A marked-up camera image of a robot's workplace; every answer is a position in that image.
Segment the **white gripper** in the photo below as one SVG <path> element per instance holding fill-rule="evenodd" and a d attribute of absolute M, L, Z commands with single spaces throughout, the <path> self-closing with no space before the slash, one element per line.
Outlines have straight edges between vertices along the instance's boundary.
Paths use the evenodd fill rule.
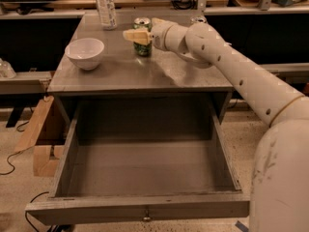
<path fill-rule="evenodd" d="M 127 41 L 142 45 L 153 42 L 153 46 L 162 51 L 172 51 L 177 54 L 188 51 L 185 42 L 187 27 L 157 17 L 152 18 L 152 25 L 151 33 L 147 28 L 129 29 L 123 32 L 123 37 Z"/>

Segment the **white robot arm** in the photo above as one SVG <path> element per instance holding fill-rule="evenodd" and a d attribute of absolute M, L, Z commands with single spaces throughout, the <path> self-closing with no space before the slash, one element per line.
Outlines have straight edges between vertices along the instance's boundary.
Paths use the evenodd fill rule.
<path fill-rule="evenodd" d="M 309 232 L 309 98 L 233 49 L 207 23 L 153 20 L 126 40 L 216 66 L 268 125 L 254 159 L 249 232 Z"/>

